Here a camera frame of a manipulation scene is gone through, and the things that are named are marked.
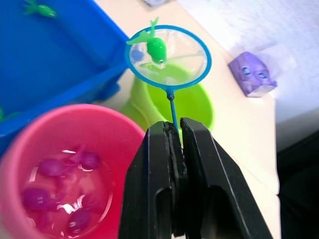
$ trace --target green plastic fish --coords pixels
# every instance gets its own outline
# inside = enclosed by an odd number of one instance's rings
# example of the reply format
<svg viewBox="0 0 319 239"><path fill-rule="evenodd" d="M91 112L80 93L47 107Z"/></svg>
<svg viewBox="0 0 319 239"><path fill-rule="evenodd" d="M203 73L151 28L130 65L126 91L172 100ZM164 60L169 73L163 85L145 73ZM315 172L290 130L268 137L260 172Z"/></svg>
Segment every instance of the green plastic fish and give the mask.
<svg viewBox="0 0 319 239"><path fill-rule="evenodd" d="M20 113L20 112L15 112L15 113L12 113L12 114L10 114L10 115L4 117L3 109L0 108L0 123L3 122L3 121L5 121L5 120L8 120L8 119L10 119L10 118L12 118L12 117L14 117L14 116L16 116L16 115L18 115L19 113Z"/></svg>
<svg viewBox="0 0 319 239"><path fill-rule="evenodd" d="M45 5L38 5L36 3L36 0L25 0L30 5L24 5L25 6L25 15L30 15L33 13L39 13L42 16L47 17L56 17L56 12L53 11L51 8Z"/></svg>
<svg viewBox="0 0 319 239"><path fill-rule="evenodd" d="M158 37L155 37L155 26L158 23L159 18L155 21L151 21L151 31L147 33L145 30L142 31L138 37L127 41L129 45L146 42L147 52L151 56L152 60L157 64L166 62L166 45L164 41Z"/></svg>

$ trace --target pink plastic cup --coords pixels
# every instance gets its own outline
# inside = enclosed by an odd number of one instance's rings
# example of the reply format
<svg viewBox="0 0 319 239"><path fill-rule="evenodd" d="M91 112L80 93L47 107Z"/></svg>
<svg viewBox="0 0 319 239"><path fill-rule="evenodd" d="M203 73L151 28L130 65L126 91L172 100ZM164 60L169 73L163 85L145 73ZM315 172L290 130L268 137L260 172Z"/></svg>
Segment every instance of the pink plastic cup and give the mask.
<svg viewBox="0 0 319 239"><path fill-rule="evenodd" d="M115 187L107 216L81 239L115 239L118 235L126 171L145 133L124 115L96 105L71 105L50 111L28 126L4 155L0 168L0 214L15 239L46 238L26 218L21 190L39 158L79 143L107 155Z"/></svg>

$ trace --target blue container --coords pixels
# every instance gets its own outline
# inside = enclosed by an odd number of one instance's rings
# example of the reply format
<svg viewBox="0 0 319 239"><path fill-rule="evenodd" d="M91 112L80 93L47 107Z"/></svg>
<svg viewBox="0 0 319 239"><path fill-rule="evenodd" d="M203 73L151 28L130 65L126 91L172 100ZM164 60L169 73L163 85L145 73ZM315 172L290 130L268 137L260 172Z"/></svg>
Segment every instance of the blue container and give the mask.
<svg viewBox="0 0 319 239"><path fill-rule="evenodd" d="M92 0L37 0L56 18L24 15L24 0L0 0L0 155L35 117L105 100L127 68L127 36Z"/></svg>

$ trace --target net rim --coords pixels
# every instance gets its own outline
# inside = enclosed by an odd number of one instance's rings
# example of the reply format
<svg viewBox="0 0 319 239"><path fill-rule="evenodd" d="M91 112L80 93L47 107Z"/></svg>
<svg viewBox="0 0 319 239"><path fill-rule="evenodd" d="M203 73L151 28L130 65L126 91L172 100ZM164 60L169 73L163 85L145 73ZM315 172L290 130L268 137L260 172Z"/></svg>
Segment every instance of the net rim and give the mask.
<svg viewBox="0 0 319 239"><path fill-rule="evenodd" d="M130 68L130 70L138 77L140 78L141 80L143 80L144 82L152 85L152 86L156 86L156 87L159 87L159 88L162 88L163 90L165 90L168 93L171 93L173 94L174 91L178 90L178 89L182 89L182 88L187 88L187 87L190 87L192 85L195 85L197 84L198 82L200 82L202 79L204 79L208 72L210 71L211 69L211 66L212 66L212 57L211 57L211 54L208 50L208 47L205 45L205 43L198 37L196 36L194 33L184 29L184 28L181 28L181 27L178 27L178 26L173 26L173 25L157 25L155 26L155 30L157 29L172 29L172 30L176 30L176 31L180 31L190 37L192 37L196 42L198 42L200 44L200 46L203 48L205 54L206 54L206 57L207 57L207 65L206 65L206 68L205 70L203 71L203 73L197 77L197 79L191 81L191 82L187 82L185 84L181 84L181 85L174 85L174 86L170 86L170 85L165 85L165 84L160 84L160 83L157 83L157 82L154 82L154 81L151 81L149 80L148 78L144 77L141 73L139 73L135 67L133 66L133 64L131 63L130 61L130 49L132 47L132 45L126 45L125 47L125 61L128 65L128 67ZM150 31L151 30L151 27L146 27L140 31L138 31L137 33L135 33L131 38L131 39L134 39L136 38L142 31Z"/></svg>

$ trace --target water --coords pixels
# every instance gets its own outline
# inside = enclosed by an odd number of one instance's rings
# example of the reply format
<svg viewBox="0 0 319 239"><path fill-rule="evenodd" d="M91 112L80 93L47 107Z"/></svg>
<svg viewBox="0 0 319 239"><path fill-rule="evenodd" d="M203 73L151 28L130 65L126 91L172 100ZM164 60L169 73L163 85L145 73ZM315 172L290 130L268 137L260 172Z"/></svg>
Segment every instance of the water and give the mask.
<svg viewBox="0 0 319 239"><path fill-rule="evenodd" d="M64 162L74 153L66 149L49 156ZM24 189L40 188L47 191L51 208L42 211L25 208L27 218L33 227L37 227L49 239L80 239L95 230L107 216L114 187L111 170L102 159L94 170L85 170L81 164L66 167L61 177L41 175L37 163L26 179Z"/></svg>

